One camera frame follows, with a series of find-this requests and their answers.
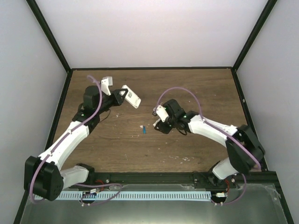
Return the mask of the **white air conditioner remote control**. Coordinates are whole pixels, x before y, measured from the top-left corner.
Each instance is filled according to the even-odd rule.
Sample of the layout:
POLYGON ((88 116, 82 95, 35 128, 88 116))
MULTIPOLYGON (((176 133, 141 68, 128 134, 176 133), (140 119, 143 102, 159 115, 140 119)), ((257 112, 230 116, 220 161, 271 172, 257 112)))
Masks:
POLYGON ((122 88, 128 90, 128 92, 125 94, 125 100, 129 102, 135 109, 137 109, 141 103, 141 98, 127 85, 123 85, 122 88))

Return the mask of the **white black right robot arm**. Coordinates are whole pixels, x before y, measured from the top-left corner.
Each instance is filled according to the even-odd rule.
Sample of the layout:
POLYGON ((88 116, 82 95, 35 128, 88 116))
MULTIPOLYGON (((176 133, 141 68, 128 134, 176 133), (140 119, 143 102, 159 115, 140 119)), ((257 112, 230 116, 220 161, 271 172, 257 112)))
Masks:
POLYGON ((214 164, 207 174, 208 184, 218 188, 231 175, 247 174, 253 168, 261 169, 265 150, 248 125, 236 127, 224 125, 201 116, 198 112, 186 112, 176 100, 171 99, 153 110, 158 120, 154 129, 169 134, 177 129, 181 134, 202 135, 227 150, 228 157, 214 164))

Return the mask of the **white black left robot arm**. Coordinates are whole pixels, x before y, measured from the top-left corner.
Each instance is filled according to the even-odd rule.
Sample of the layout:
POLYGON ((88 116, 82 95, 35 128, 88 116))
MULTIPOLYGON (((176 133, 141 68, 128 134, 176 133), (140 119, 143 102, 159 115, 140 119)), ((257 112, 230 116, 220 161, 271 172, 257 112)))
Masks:
POLYGON ((25 162, 24 188, 28 190, 31 202, 35 196, 49 201, 55 200, 63 189, 80 186, 94 188, 94 168, 83 163, 62 170, 66 159, 99 124, 100 115, 113 106, 120 106, 128 87, 111 91, 109 95, 101 91, 99 85, 88 86, 67 130, 38 157, 29 157, 25 162))

